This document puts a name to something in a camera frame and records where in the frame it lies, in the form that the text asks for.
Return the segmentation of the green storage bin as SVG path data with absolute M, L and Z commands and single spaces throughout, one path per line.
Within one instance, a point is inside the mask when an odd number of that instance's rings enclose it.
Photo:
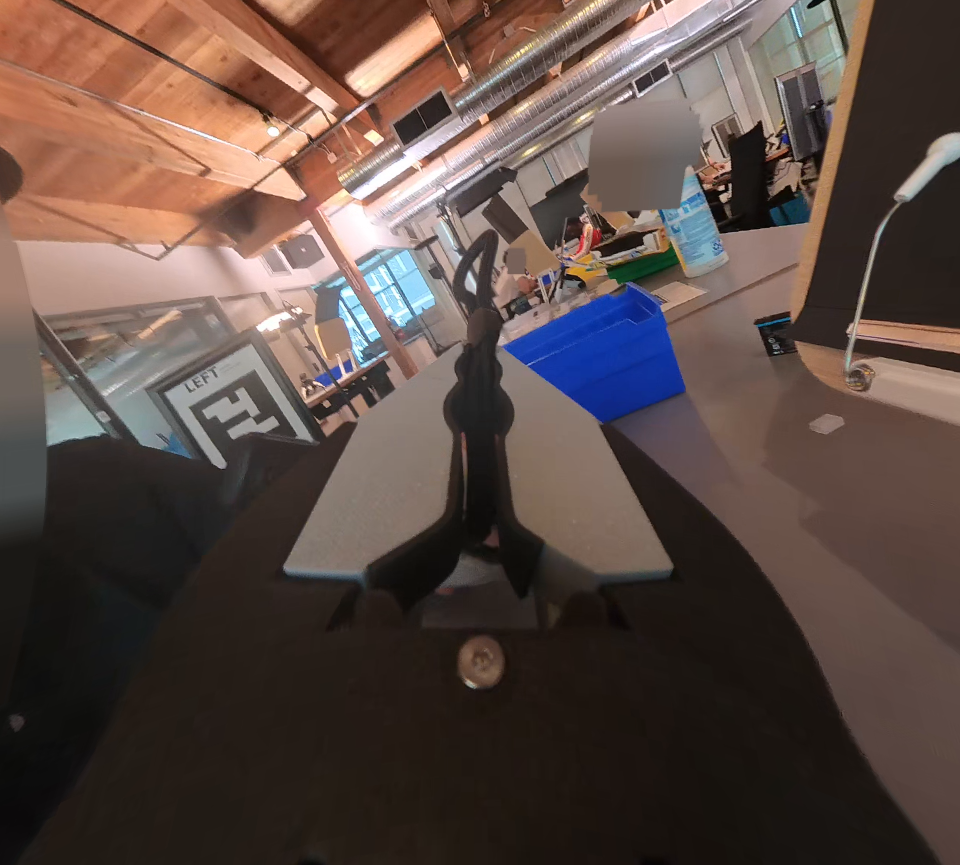
M 606 275 L 619 284 L 639 283 L 645 278 L 677 267 L 679 264 L 676 250 L 669 246 L 666 251 L 645 254 L 614 266 L 607 266 Z

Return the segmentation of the blue storage bin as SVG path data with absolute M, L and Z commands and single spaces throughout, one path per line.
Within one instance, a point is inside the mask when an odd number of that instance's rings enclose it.
M 687 390 L 661 301 L 633 283 L 526 332 L 505 350 L 603 424 Z

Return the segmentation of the silver ventilation duct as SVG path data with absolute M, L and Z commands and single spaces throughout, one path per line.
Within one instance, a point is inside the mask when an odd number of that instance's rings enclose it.
M 630 62 L 614 64 L 610 55 L 593 55 L 566 78 L 552 81 L 370 204 L 368 218 L 378 226 L 399 228 L 595 104 L 648 75 L 654 75 L 656 84 L 680 67 L 686 53 L 706 48 L 713 40 L 724 43 L 750 24 L 746 10 L 741 9 L 710 29 L 681 31 L 671 41 L 654 43 Z
M 515 94 L 546 75 L 600 35 L 636 13 L 642 0 L 578 0 L 549 24 L 491 64 L 452 96 L 444 91 L 450 115 L 426 130 L 419 143 L 407 145 L 395 130 L 388 140 L 338 173 L 339 185 L 352 198 L 366 198 L 399 175 L 407 160 L 418 159 L 471 127 Z

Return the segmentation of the black white marker sign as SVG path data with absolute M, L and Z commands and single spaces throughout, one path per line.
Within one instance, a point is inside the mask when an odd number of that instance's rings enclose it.
M 224 469 L 249 436 L 319 443 L 325 434 L 255 328 L 163 375 L 151 402 L 189 457 Z

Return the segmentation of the black wall speaker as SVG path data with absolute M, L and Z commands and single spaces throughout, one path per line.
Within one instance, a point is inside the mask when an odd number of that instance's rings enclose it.
M 291 270 L 309 270 L 326 259 L 322 243 L 313 232 L 297 233 L 276 244 Z

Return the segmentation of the reddish wooden post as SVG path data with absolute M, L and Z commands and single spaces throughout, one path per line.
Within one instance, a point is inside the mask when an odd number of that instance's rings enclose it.
M 384 348 L 394 360 L 403 378 L 406 380 L 413 379 L 419 371 L 416 362 L 406 350 L 403 343 L 397 338 L 388 317 L 379 306 L 376 296 L 366 283 L 366 279 L 358 269 L 355 260 L 342 243 L 335 229 L 332 228 L 329 219 L 321 211 L 321 199 L 316 194 L 316 190 L 313 189 L 312 185 L 307 181 L 297 166 L 294 166 L 291 175 L 305 193 L 304 204 L 307 213 L 306 217 L 314 232 L 318 235 L 320 242 L 337 264 L 347 284 L 351 287 L 359 303 L 366 311 L 368 318 L 374 324 Z

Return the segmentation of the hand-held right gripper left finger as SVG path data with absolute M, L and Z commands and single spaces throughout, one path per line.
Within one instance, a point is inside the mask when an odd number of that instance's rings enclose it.
M 453 347 L 362 415 L 283 565 L 297 579 L 384 591 L 405 610 L 459 561 L 462 440 L 447 416 Z

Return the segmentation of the black board book stand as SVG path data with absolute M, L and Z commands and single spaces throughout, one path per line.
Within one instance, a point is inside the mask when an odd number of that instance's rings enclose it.
M 958 0 L 861 0 L 802 246 L 794 338 L 842 394 L 958 426 Z

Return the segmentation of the black hanging screen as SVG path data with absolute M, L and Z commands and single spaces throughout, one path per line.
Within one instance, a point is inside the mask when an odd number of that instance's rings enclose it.
M 518 170 L 509 167 L 489 170 L 485 175 L 477 176 L 473 181 L 456 190 L 447 200 L 447 206 L 463 218 L 483 207 L 505 185 L 514 183 L 517 176 Z

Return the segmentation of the black office chair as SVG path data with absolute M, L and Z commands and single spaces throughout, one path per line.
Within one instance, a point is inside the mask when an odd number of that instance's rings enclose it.
M 766 172 L 766 137 L 762 123 L 728 143 L 728 217 L 721 232 L 731 234 L 774 227 Z

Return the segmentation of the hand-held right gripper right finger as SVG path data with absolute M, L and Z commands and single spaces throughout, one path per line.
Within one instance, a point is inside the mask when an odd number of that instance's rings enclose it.
M 670 578 L 674 564 L 599 421 L 513 355 L 498 360 L 513 411 L 511 506 L 543 543 L 534 592 L 567 599 Z

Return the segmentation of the white vent grille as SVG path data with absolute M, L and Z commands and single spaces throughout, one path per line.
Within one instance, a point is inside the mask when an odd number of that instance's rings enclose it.
M 458 118 L 450 93 L 440 87 L 402 113 L 390 127 L 401 149 L 407 151 L 447 129 Z

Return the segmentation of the small printed carton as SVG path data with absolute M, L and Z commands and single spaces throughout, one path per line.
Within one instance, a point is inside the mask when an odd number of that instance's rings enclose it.
M 665 254 L 670 248 L 666 231 L 652 228 L 644 231 L 618 232 L 613 238 L 606 240 L 594 248 L 594 259 L 605 267 L 618 265 Z

